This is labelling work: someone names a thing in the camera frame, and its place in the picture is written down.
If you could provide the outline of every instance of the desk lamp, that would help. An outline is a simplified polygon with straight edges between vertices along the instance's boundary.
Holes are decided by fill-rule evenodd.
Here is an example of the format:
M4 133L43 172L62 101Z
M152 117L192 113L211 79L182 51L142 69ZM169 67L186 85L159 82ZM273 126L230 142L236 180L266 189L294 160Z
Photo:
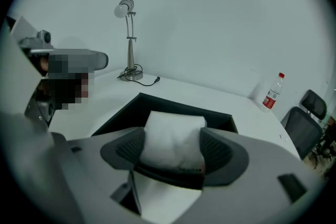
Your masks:
M133 16L136 15L133 12L134 8L134 1L133 0L122 0L120 1L119 5L115 7L114 14L118 18L126 18L126 26L127 26L127 39L128 39L128 56L127 56L127 68L123 72L120 73L120 78L123 81L137 81L142 79L143 73L142 68L141 70L137 70L137 67L140 65L134 64L134 57L133 57L133 40L137 41L137 38L134 37L134 25L133 25ZM128 28L128 19L127 17L131 17L132 22L132 36L129 34Z

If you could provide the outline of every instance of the lamp base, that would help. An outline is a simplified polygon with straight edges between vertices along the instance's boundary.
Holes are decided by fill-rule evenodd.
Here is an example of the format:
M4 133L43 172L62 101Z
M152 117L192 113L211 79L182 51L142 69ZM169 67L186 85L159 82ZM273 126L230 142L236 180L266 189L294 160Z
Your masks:
M143 77L143 73L142 72L135 72L134 74L129 74L129 75L126 75L126 76L122 76L120 77L121 80L123 81L137 81L139 79L142 79Z

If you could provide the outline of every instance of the lamp head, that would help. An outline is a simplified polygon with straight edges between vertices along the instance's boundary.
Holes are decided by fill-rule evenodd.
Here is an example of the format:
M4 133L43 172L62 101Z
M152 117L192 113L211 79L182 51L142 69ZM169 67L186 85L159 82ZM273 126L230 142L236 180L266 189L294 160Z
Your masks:
M122 0L119 5L114 9L114 15L118 18L123 18L128 12L131 12L134 8L133 0Z

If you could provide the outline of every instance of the black chair backrest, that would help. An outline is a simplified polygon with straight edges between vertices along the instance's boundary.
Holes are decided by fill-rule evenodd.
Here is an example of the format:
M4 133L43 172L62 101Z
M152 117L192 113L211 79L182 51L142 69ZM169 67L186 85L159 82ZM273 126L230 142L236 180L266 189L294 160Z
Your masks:
M327 113L326 102L312 90L306 92L301 104L320 120L323 120Z
M297 106L291 109L285 129L301 159L316 146L323 134L319 124Z

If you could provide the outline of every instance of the white tissue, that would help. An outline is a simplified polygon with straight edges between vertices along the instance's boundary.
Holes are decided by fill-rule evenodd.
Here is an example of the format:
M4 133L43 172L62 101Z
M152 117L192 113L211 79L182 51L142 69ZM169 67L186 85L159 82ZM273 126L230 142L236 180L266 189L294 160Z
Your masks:
M202 116L151 111L146 122L140 161L148 166L177 173L202 173L204 158L199 149Z

